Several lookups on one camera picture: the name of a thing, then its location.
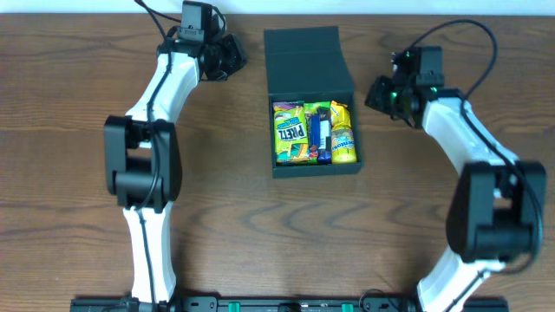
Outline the yellow Mentos gum bottle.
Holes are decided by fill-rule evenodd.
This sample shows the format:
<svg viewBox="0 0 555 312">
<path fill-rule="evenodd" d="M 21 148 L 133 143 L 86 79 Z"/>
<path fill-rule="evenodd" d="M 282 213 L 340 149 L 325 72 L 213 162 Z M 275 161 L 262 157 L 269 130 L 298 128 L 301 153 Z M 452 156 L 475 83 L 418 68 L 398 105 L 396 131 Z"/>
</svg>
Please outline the yellow Mentos gum bottle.
<svg viewBox="0 0 555 312">
<path fill-rule="evenodd" d="M 350 164 L 357 162 L 356 144 L 350 127 L 337 126 L 331 131 L 332 163 Z"/>
</svg>

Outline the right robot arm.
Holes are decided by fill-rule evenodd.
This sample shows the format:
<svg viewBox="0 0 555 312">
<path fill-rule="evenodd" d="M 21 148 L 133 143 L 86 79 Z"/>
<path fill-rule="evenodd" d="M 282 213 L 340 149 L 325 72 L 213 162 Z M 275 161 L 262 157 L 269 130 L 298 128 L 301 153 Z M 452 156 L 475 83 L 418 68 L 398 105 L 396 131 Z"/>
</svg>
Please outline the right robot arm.
<svg viewBox="0 0 555 312">
<path fill-rule="evenodd" d="M 506 311 L 500 297 L 475 297 L 489 277 L 535 257 L 543 239 L 545 168 L 503 147 L 480 123 L 467 96 L 445 88 L 442 49 L 412 47 L 391 56 L 368 107 L 433 138 L 458 173 L 446 219 L 447 248 L 409 296 L 374 294 L 366 311 Z"/>
</svg>

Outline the Haribo gummy candy bag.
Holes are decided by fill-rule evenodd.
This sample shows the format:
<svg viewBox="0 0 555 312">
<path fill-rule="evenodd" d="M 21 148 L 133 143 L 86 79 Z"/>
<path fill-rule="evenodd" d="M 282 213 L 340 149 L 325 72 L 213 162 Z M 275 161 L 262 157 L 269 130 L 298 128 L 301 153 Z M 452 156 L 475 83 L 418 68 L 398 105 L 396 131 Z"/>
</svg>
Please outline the Haribo gummy candy bag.
<svg viewBox="0 0 555 312">
<path fill-rule="evenodd" d="M 317 110 L 319 108 L 328 108 L 330 109 L 330 102 L 329 101 L 319 101 L 319 102 L 312 102 L 312 103 L 305 103 L 304 104 L 304 113 L 307 118 L 312 114 L 318 114 Z M 311 164 L 319 164 L 318 163 L 318 150 L 311 150 L 309 144 L 309 162 Z"/>
</svg>

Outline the yellow candy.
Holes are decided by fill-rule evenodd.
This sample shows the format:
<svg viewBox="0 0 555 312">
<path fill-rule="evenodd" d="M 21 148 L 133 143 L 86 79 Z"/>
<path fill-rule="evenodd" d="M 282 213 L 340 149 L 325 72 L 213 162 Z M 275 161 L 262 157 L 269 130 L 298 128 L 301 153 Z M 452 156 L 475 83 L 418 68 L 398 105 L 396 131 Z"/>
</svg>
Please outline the yellow candy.
<svg viewBox="0 0 555 312">
<path fill-rule="evenodd" d="M 330 103 L 330 119 L 333 127 L 351 127 L 351 118 L 346 104 L 332 101 Z"/>
</svg>

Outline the dark blue candy bar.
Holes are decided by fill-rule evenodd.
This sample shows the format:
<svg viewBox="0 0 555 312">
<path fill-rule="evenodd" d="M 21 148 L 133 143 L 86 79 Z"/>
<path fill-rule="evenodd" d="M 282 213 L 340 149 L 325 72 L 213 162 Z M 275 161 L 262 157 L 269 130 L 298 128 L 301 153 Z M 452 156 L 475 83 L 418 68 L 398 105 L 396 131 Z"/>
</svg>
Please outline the dark blue candy bar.
<svg viewBox="0 0 555 312">
<path fill-rule="evenodd" d="M 331 163 L 331 122 L 330 110 L 328 108 L 319 108 L 317 110 L 319 116 L 320 141 L 318 148 L 318 163 Z"/>
</svg>

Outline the Pretz snack box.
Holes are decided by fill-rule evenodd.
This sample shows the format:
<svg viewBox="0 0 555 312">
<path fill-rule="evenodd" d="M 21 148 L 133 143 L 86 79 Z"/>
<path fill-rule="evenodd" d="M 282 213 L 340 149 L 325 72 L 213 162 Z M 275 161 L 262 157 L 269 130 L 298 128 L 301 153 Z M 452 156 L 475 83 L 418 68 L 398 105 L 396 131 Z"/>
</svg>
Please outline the Pretz snack box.
<svg viewBox="0 0 555 312">
<path fill-rule="evenodd" d="M 274 102 L 275 154 L 278 165 L 310 160 L 307 121 L 303 101 Z"/>
</svg>

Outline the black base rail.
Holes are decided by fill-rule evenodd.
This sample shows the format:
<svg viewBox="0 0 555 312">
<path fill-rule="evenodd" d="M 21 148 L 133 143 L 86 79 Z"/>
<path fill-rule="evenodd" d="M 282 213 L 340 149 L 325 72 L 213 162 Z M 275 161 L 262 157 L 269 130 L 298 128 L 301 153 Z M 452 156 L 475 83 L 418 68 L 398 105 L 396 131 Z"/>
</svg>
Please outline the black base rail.
<svg viewBox="0 0 555 312">
<path fill-rule="evenodd" d="M 151 311 L 150 303 L 136 298 L 93 298 L 73 299 L 70 312 L 102 311 Z M 372 295 L 362 300 L 350 299 L 245 299 L 217 298 L 215 296 L 186 296 L 170 302 L 157 304 L 159 311 L 175 312 L 396 312 L 418 311 L 416 301 L 401 296 L 387 298 Z"/>
</svg>

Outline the blue Eclipse mint tin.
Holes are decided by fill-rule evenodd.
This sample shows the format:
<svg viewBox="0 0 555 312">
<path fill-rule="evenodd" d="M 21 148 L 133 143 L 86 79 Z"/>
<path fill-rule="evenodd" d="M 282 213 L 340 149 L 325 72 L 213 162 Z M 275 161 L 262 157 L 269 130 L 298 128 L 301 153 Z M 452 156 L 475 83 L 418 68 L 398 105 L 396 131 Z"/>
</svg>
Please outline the blue Eclipse mint tin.
<svg viewBox="0 0 555 312">
<path fill-rule="evenodd" d="M 312 114 L 307 118 L 308 137 L 311 150 L 318 150 L 320 147 L 320 116 Z"/>
</svg>

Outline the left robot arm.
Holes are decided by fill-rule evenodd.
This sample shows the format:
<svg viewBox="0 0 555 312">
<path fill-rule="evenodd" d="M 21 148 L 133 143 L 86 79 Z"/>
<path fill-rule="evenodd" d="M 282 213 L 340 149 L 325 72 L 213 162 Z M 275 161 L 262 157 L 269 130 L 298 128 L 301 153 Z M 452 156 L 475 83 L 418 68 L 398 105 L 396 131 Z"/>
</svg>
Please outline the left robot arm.
<svg viewBox="0 0 555 312">
<path fill-rule="evenodd" d="M 171 29 L 161 26 L 162 13 L 144 2 L 139 5 L 161 34 L 157 64 L 136 104 L 104 123 L 105 175 L 127 221 L 134 260 L 131 296 L 122 306 L 161 311 L 172 308 L 177 284 L 170 239 L 170 218 L 182 183 L 177 119 L 202 81 L 227 81 L 247 57 L 214 5 L 183 2 Z"/>
</svg>

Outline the black gift box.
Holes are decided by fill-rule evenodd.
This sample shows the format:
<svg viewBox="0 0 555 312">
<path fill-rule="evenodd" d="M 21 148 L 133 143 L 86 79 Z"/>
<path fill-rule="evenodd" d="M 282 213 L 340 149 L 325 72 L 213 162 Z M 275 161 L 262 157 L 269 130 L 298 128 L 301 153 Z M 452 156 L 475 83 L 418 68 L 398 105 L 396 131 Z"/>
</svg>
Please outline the black gift box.
<svg viewBox="0 0 555 312">
<path fill-rule="evenodd" d="M 271 169 L 274 179 L 356 174 L 363 154 L 355 104 L 355 86 L 343 58 L 337 26 L 304 29 L 266 29 L 264 57 L 268 109 L 275 101 L 337 101 L 349 109 L 357 162 L 341 165 L 277 163 L 274 118 L 269 118 Z"/>
</svg>

